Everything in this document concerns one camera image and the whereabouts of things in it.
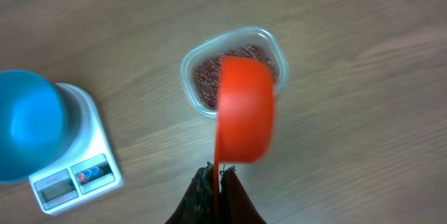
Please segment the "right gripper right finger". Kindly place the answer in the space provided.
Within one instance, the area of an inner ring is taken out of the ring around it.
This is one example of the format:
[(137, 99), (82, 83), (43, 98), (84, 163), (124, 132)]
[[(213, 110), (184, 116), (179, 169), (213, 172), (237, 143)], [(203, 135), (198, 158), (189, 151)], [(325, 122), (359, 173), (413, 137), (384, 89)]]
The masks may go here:
[(221, 171), (219, 223), (266, 224), (253, 205), (235, 171), (235, 166)]

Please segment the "orange scoop with blue handle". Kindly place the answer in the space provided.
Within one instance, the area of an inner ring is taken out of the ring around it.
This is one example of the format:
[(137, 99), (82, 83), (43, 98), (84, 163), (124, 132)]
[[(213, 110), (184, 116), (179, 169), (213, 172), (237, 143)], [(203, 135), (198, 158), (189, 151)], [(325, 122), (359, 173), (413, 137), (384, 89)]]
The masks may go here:
[(270, 70), (254, 59), (221, 60), (214, 150), (214, 213), (218, 214), (219, 165), (253, 163), (268, 152), (274, 128), (274, 87)]

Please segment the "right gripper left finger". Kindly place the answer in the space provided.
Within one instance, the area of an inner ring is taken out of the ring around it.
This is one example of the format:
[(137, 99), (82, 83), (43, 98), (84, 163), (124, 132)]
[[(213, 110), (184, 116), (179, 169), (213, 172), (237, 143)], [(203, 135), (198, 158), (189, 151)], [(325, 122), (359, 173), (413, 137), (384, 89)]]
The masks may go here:
[(214, 223), (213, 169), (213, 164), (207, 163), (197, 170), (166, 224)]

